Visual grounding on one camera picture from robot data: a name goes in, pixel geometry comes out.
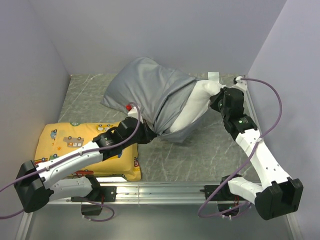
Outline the white pillow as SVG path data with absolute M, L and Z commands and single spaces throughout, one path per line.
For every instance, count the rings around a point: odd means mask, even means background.
M 210 98 L 216 96 L 224 87 L 225 85 L 212 80 L 197 81 L 181 112 L 170 126 L 169 131 L 175 133 L 199 119 L 209 109 Z

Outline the grey pillowcase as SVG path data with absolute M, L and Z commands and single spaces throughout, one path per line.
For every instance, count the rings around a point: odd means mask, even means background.
M 187 103 L 198 80 L 173 68 L 167 68 L 151 58 L 138 57 L 129 62 L 108 84 L 101 104 L 127 113 L 126 105 L 136 103 L 142 118 L 160 138 L 182 143 L 196 124 L 170 132 Z

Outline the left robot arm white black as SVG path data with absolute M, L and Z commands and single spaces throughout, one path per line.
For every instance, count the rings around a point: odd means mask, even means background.
M 117 156 L 133 144 L 148 144 L 156 137 L 147 123 L 126 117 L 118 126 L 68 154 L 39 164 L 26 161 L 13 184 L 23 211 L 32 213 L 50 201 L 68 197 L 96 201 L 101 195 L 101 186 L 94 176 L 67 179 L 67 175 Z

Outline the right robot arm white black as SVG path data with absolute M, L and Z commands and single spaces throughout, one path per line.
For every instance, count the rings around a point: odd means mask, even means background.
M 256 184 L 233 173 L 222 179 L 214 194 L 219 193 L 226 200 L 238 196 L 254 204 L 264 220 L 296 212 L 304 186 L 280 166 L 255 122 L 244 113 L 244 92 L 224 87 L 210 101 L 211 108 L 221 114 L 226 131 L 248 156 L 260 180 Z

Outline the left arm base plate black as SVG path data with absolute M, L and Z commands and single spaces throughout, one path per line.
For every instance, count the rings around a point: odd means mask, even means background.
M 82 202 L 89 200 L 92 202 L 114 202 L 116 200 L 117 187 L 116 186 L 100 186 L 94 188 L 88 195 L 84 197 L 71 197 L 72 202 Z

